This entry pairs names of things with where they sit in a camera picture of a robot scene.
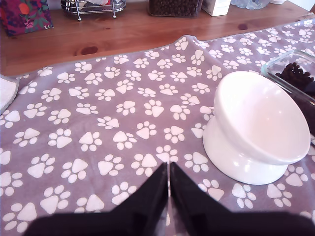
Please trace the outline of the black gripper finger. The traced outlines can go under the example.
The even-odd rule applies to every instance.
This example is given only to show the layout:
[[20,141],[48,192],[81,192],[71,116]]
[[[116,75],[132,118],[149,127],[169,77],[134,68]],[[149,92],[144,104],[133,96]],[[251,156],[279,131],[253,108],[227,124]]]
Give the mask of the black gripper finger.
[[230,236],[231,212],[202,191],[175,163],[170,164],[171,196],[191,236]]
[[152,236],[168,201],[167,164],[111,211],[112,236]]

